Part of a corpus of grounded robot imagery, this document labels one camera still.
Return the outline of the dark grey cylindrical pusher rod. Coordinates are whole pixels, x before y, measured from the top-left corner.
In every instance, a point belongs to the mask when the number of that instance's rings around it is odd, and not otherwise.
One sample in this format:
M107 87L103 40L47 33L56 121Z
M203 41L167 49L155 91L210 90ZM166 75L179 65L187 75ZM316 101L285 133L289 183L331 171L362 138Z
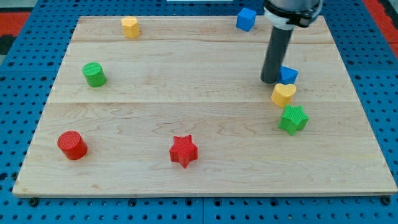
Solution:
M272 84L278 80L292 33L292 29L283 30L275 26L272 28L261 72L261 80L264 83Z

